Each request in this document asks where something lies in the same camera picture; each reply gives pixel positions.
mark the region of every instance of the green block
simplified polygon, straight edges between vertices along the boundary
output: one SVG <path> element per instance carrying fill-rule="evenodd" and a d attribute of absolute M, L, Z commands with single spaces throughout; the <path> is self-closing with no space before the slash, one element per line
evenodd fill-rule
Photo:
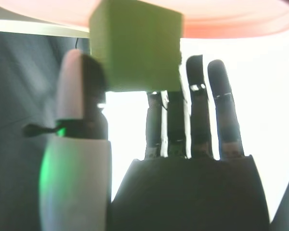
<path fill-rule="evenodd" d="M 178 91 L 181 34 L 180 13 L 137 0 L 103 0 L 90 18 L 110 91 Z"/>

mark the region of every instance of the green cube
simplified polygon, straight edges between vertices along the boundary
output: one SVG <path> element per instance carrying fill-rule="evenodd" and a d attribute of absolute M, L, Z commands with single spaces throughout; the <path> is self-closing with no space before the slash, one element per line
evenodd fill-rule
<path fill-rule="evenodd" d="M 182 14 L 138 0 L 103 0 L 90 18 L 110 91 L 178 91 L 181 34 Z"/>

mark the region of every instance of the cube face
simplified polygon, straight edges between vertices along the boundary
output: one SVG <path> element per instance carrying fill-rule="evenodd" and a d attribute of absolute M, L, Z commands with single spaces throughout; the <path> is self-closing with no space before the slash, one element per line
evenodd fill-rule
<path fill-rule="evenodd" d="M 105 0 L 90 30 L 92 55 L 111 91 L 179 90 L 180 13 L 136 0 Z"/>

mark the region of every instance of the black cable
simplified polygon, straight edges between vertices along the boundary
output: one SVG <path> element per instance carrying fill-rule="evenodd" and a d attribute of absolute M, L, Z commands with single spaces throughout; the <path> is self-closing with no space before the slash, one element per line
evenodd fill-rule
<path fill-rule="evenodd" d="M 79 38 L 76 39 L 75 49 L 77 49 L 78 39 Z"/>

